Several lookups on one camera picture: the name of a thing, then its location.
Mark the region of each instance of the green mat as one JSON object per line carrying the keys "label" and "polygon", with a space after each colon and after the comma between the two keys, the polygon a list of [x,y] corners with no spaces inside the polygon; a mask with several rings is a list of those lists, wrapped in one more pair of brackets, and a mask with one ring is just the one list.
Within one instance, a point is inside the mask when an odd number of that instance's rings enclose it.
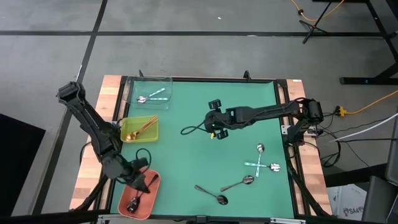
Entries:
{"label": "green mat", "polygon": [[[152,153],[151,169],[161,176],[153,215],[208,215],[217,217],[293,218],[292,198],[278,119],[259,121],[245,129],[229,131],[223,140],[210,139],[200,130],[182,136],[186,126],[200,124],[208,102],[220,99],[222,111],[235,106],[253,108],[274,105],[273,83],[201,83],[174,82],[169,110],[130,108],[128,116],[159,115],[159,140],[140,144],[123,144],[122,155],[133,160],[137,149]],[[278,163],[280,172],[260,169],[251,185],[240,184],[222,194],[229,203],[220,205],[210,195],[194,189],[197,184],[216,195],[220,188],[255,176],[258,143],[265,145],[261,163]],[[123,185],[116,183],[111,213],[118,213]]]}

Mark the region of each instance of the transparent bin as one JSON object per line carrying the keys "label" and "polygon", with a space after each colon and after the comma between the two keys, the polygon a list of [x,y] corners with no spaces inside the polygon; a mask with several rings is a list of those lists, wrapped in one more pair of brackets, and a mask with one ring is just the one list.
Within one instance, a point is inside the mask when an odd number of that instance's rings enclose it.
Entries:
{"label": "transparent bin", "polygon": [[128,77],[127,84],[132,91],[130,96],[124,96],[124,100],[133,108],[169,109],[173,88],[171,77]]}
{"label": "transparent bin", "polygon": [[149,126],[145,131],[139,133],[137,135],[137,139],[135,140],[127,140],[127,134],[132,133],[133,131],[138,131],[141,127],[148,122],[152,116],[142,116],[142,117],[131,117],[131,118],[123,118],[121,120],[121,132],[120,132],[120,140],[126,143],[140,143],[140,142],[153,142],[157,141],[159,138],[159,120],[156,121],[153,125]]}

